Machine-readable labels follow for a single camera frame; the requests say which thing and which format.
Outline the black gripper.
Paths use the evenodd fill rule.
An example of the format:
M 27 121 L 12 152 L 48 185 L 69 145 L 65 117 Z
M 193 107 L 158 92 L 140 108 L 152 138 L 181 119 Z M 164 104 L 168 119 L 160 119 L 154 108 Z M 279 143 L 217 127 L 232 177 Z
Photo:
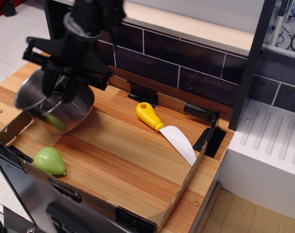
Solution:
M 46 97 L 51 96 L 59 75 L 66 76 L 63 103 L 71 103 L 86 85 L 104 90 L 114 75 L 113 70 L 93 54 L 93 42 L 86 38 L 69 34 L 56 40 L 29 36 L 26 42 L 23 59 L 42 67 L 42 92 Z

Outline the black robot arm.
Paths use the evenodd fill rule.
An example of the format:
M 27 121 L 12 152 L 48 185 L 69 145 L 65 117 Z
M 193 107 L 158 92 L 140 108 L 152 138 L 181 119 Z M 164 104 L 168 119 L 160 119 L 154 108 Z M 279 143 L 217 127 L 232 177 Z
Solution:
M 69 78 L 62 99 L 70 103 L 85 86 L 105 90 L 114 72 L 92 52 L 103 31 L 111 32 L 125 18 L 121 0 L 77 0 L 65 14 L 61 39 L 27 37 L 23 59 L 43 70 L 42 93 L 50 97 L 60 75 Z

